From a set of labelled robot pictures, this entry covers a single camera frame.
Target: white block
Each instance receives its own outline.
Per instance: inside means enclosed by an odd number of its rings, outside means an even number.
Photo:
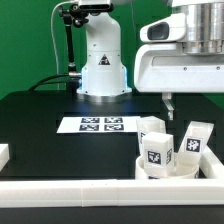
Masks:
[[[83,181],[82,206],[117,206],[117,180]]]
[[[165,121],[154,117],[144,117],[137,120],[138,142],[140,155],[143,155],[142,138],[149,132],[166,133]]]
[[[3,181],[2,207],[82,206],[82,181]]]
[[[197,165],[212,133],[214,124],[192,121],[181,143],[177,161]]]
[[[9,147],[8,144],[0,144],[0,171],[9,161]]]
[[[150,132],[143,137],[144,170],[151,177],[167,177],[174,170],[173,136]]]

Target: black symbol on cube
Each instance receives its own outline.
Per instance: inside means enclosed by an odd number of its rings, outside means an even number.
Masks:
[[[172,159],[172,149],[167,152],[166,164],[170,163]]]
[[[104,126],[104,131],[124,131],[123,124],[106,124]]]
[[[161,154],[157,152],[148,151],[148,162],[161,165]]]
[[[154,177],[154,176],[148,176],[148,179],[151,180],[151,179],[160,179],[159,177]]]
[[[95,117],[84,117],[84,118],[82,118],[81,123],[84,123],[84,124],[95,124],[95,123],[100,123],[100,118],[95,118]]]
[[[140,143],[142,144],[142,138],[145,136],[145,133],[141,132]]]
[[[122,117],[106,117],[104,119],[106,124],[120,124],[123,123]]]
[[[82,124],[79,127],[79,131],[99,131],[99,125]]]
[[[188,152],[200,152],[201,139],[187,138],[186,151]]]

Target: black table surface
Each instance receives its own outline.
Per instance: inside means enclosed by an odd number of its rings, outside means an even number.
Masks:
[[[223,110],[200,94],[175,94],[169,121],[161,94],[137,94],[116,103],[77,100],[65,91],[14,92],[0,101],[0,143],[10,161],[0,180],[133,179],[136,133],[57,134],[64,116],[156,116],[165,120],[178,150],[190,121],[214,123],[208,146],[224,159]],[[223,223],[224,206],[0,209],[1,223]]]

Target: silver bracket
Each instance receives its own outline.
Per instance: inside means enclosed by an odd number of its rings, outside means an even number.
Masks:
[[[162,100],[168,109],[169,120],[173,120],[173,111],[175,109],[174,103],[172,102],[172,93],[162,93]]]

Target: black cable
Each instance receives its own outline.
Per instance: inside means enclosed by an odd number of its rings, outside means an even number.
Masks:
[[[45,82],[45,83],[38,83],[38,84],[32,86],[32,89],[30,88],[29,91],[34,91],[38,86],[51,85],[51,84],[60,84],[60,83],[67,83],[67,82],[66,82],[66,81],[60,81],[60,82]]]
[[[34,91],[38,86],[40,86],[41,84],[49,81],[49,80],[52,80],[52,79],[57,79],[57,78],[62,78],[62,77],[69,77],[68,74],[61,74],[61,75],[53,75],[53,76],[49,76],[47,78],[44,78],[42,80],[40,80],[39,82],[37,82],[35,85],[33,85],[32,87],[30,87],[28,89],[28,91]]]

